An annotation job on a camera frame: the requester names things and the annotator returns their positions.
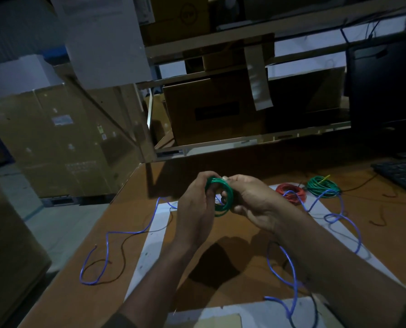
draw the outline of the computer monitor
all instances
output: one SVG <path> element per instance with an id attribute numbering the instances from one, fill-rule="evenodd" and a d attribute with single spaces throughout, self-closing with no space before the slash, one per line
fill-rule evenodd
<path id="1" fill-rule="evenodd" d="M 406 32 L 349 48 L 346 84 L 353 129 L 405 129 Z"/>

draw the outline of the green wire coil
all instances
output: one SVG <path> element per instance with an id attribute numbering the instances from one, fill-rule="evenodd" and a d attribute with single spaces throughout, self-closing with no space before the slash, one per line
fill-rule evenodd
<path id="1" fill-rule="evenodd" d="M 223 216 L 226 214 L 232 207 L 233 204 L 233 190 L 229 186 L 229 184 L 222 178 L 217 178 L 217 177 L 209 177 L 207 179 L 205 191 L 210 187 L 212 183 L 219 183 L 221 184 L 221 187 L 223 188 L 224 191 L 227 193 L 227 199 L 225 204 L 217 204 L 215 203 L 215 211 L 216 212 L 222 212 L 221 214 L 215 214 L 216 217 Z"/>
<path id="2" fill-rule="evenodd" d="M 320 183 L 320 181 L 323 179 L 323 176 L 315 176 L 311 178 L 306 184 L 306 188 L 316 197 L 320 196 L 326 190 L 333 190 L 333 192 L 329 191 L 325 193 L 323 196 L 321 196 L 322 198 L 333 198 L 337 194 L 341 193 L 341 189 L 338 187 L 338 185 L 328 179 Z"/>

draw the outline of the concrete floor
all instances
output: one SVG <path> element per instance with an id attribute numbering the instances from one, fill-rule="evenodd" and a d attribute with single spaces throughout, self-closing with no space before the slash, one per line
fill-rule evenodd
<path id="1" fill-rule="evenodd" d="M 61 270 L 108 204 L 44 208 L 16 164 L 0 168 L 0 187 L 52 260 L 48 272 Z"/>

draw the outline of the keyboard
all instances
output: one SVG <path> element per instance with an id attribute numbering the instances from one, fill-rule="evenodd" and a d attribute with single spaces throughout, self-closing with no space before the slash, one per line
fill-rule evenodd
<path id="1" fill-rule="evenodd" d="M 373 170 L 406 190 L 406 160 L 372 164 Z"/>

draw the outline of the red wire coil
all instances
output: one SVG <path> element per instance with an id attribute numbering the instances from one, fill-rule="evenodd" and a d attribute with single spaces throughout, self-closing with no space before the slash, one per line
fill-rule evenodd
<path id="1" fill-rule="evenodd" d="M 295 195 L 294 193 L 288 193 L 285 198 L 292 204 L 294 205 L 300 205 L 300 200 L 299 198 L 305 202 L 306 201 L 306 193 L 305 191 L 298 186 L 295 186 L 293 184 L 290 183 L 282 183 L 280 184 L 277 188 L 276 188 L 276 192 L 280 193 L 281 195 L 284 195 L 285 192 L 287 191 L 294 191 L 295 193 L 297 193 L 297 195 Z"/>

